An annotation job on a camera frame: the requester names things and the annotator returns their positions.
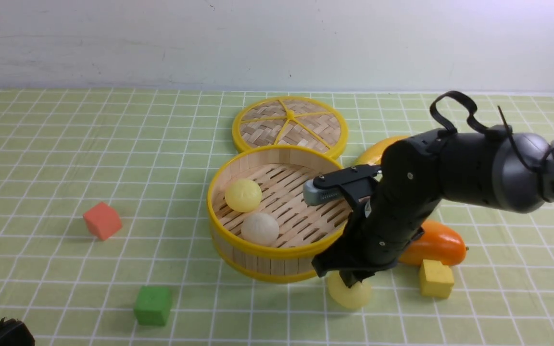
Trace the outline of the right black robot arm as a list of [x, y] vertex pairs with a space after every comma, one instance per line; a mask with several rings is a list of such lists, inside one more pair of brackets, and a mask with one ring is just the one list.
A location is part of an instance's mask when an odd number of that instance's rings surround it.
[[392, 269], [424, 234], [423, 223], [442, 200], [529, 214], [554, 202], [554, 141], [514, 132], [504, 121], [486, 126], [475, 119], [477, 105], [448, 91], [468, 112], [471, 132], [459, 132], [429, 107], [440, 128], [389, 145], [379, 164], [358, 164], [308, 180], [308, 206], [345, 199], [351, 208], [342, 234], [316, 254], [317, 276], [337, 271], [346, 287]]

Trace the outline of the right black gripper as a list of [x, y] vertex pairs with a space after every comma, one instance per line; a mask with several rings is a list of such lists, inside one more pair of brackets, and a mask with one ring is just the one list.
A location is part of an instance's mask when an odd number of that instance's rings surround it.
[[441, 196], [421, 187], [378, 185], [363, 206], [352, 211], [343, 233], [314, 256], [317, 276], [337, 271], [352, 288], [375, 273], [392, 269], [411, 242], [421, 237], [421, 225]]

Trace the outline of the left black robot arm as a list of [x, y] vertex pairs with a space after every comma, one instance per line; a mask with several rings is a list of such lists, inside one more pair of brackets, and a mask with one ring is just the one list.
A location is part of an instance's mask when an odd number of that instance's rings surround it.
[[0, 320], [0, 346], [35, 346], [35, 338], [27, 325], [16, 319]]

